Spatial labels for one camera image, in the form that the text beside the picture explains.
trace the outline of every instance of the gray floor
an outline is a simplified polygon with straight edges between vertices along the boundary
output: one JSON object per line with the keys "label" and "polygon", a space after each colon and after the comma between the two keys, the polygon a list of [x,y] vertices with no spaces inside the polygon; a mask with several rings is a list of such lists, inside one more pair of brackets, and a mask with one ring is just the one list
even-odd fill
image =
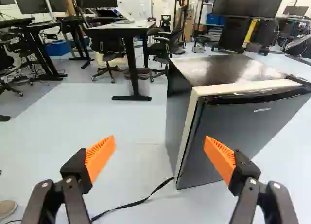
{"label": "gray floor", "polygon": [[[183,56],[203,56],[191,53],[191,48],[192,44],[187,44]],[[136,50],[137,64],[142,66],[142,49]],[[207,48],[206,54],[220,53]],[[310,66],[284,55],[246,55],[311,80]],[[111,96],[128,94],[128,81],[118,74],[115,84],[107,76],[94,83],[90,77],[96,73],[96,63],[86,69],[80,69],[81,64],[55,60],[57,68],[69,75],[62,83],[20,87],[23,98],[11,93],[0,96],[2,114],[14,116],[0,123],[0,200],[19,203],[17,212],[7,220],[22,217],[36,183],[48,178],[57,181],[61,165],[72,154],[111,134],[115,135],[116,151],[90,194],[84,196],[91,217],[145,197],[172,176],[164,146],[165,77],[152,84],[141,82],[152,96],[151,102],[118,102]],[[151,62],[150,67],[159,64]],[[311,102],[307,102],[254,158],[263,171],[262,181],[276,180],[288,187],[301,224],[310,220],[310,108]],[[235,202],[223,181],[179,191],[171,183],[148,203],[110,213],[97,222],[223,224],[228,223]],[[66,223],[63,208],[58,216],[58,223]],[[257,212],[254,223],[261,221],[262,214]]]}

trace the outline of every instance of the desk surface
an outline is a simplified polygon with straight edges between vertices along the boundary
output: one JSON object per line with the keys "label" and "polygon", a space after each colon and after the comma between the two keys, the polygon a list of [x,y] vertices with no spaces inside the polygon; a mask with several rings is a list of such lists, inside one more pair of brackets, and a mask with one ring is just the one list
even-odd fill
{"label": "desk surface", "polygon": [[288,21],[300,21],[300,22],[311,22],[310,20],[303,19],[303,18],[298,18],[298,17],[287,17],[285,16],[279,16],[276,17],[277,19],[282,19],[282,20],[288,20]]}
{"label": "desk surface", "polygon": [[286,74],[245,55],[172,58],[193,86],[284,79]]}
{"label": "desk surface", "polygon": [[155,24],[154,21],[146,21],[146,20],[136,20],[133,23],[110,23],[103,26],[96,26],[92,27],[92,29],[148,29],[153,24]]}

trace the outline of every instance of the black tabletop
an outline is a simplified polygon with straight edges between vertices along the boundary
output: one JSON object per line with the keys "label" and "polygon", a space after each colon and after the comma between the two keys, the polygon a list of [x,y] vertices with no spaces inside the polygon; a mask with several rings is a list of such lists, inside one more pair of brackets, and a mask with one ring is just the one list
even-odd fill
{"label": "black tabletop", "polygon": [[193,86],[284,79],[286,74],[245,55],[172,58]]}
{"label": "black tabletop", "polygon": [[29,25],[34,19],[35,19],[34,17],[30,17],[30,18],[23,18],[23,19],[12,19],[12,20],[0,21],[0,28]]}

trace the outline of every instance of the power cord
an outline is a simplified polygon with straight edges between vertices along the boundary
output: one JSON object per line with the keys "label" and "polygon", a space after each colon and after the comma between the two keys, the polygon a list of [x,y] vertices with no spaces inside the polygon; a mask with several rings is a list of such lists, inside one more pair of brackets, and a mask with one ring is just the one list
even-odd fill
{"label": "power cord", "polygon": [[[174,179],[176,179],[176,178],[175,177],[171,177],[171,178],[165,180],[163,183],[161,183],[159,186],[157,186],[156,189],[154,189],[153,192],[151,192],[150,195],[147,196],[146,198],[144,198],[142,200],[139,200],[139,201],[132,202],[132,203],[128,203],[128,204],[123,205],[123,206],[119,206],[119,207],[107,210],[105,212],[102,212],[102,213],[96,215],[95,217],[91,218],[91,222],[94,222],[94,221],[100,219],[105,214],[108,214],[110,212],[114,212],[114,211],[116,211],[118,209],[130,208],[130,207],[138,206],[138,205],[146,202],[153,194],[155,194],[157,191],[159,191],[161,188],[163,188],[165,185],[167,185],[168,183],[170,183]],[[12,222],[21,222],[21,220],[12,220],[12,221],[8,221],[8,222],[6,222],[4,224],[9,224],[9,223],[12,223]]]}
{"label": "power cord", "polygon": [[21,220],[11,220],[11,221],[8,221],[8,222],[6,222],[4,224],[15,223],[15,222],[21,222]]}
{"label": "power cord", "polygon": [[6,15],[6,16],[8,16],[8,17],[11,17],[11,18],[17,19],[16,17],[10,16],[10,15],[4,14],[4,13],[1,13],[1,15]]}

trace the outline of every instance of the office chair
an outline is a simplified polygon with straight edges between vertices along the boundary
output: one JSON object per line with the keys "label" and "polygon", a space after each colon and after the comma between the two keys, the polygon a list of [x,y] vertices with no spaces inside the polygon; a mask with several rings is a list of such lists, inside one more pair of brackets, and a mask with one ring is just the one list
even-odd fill
{"label": "office chair", "polygon": [[106,62],[106,68],[98,68],[97,74],[92,76],[92,81],[96,81],[98,76],[109,72],[111,77],[111,83],[115,83],[115,79],[112,76],[112,71],[123,72],[118,68],[118,66],[110,66],[109,61],[116,58],[123,58],[125,53],[125,48],[120,38],[92,38],[91,48],[103,55],[103,61]]}
{"label": "office chair", "polygon": [[154,40],[157,42],[147,48],[148,55],[153,55],[154,61],[160,62],[161,67],[162,64],[165,64],[165,70],[158,70],[158,69],[150,69],[150,82],[152,83],[154,81],[154,78],[160,77],[162,75],[167,75],[168,73],[168,64],[170,61],[170,58],[172,57],[172,54],[170,53],[170,40],[165,37],[154,37]]}
{"label": "office chair", "polygon": [[14,93],[17,93],[20,97],[23,97],[24,94],[11,87],[11,85],[9,83],[6,83],[4,81],[4,79],[2,79],[3,77],[11,74],[14,72],[14,68],[15,66],[13,65],[14,63],[14,58],[10,57],[7,55],[6,50],[4,48],[4,45],[8,44],[9,42],[1,42],[0,43],[0,95],[4,92],[4,91],[11,91]]}
{"label": "office chair", "polygon": [[[183,50],[183,48],[180,47],[179,39],[183,37],[187,15],[188,15],[187,6],[180,7],[179,18],[176,25],[174,25],[174,29],[172,30],[172,32],[160,31],[160,28],[158,29],[152,28],[147,32],[147,36],[159,36],[167,38],[169,40],[170,53],[176,55],[185,54],[185,50]],[[151,47],[152,51],[165,50],[165,47],[161,42],[155,43]]]}

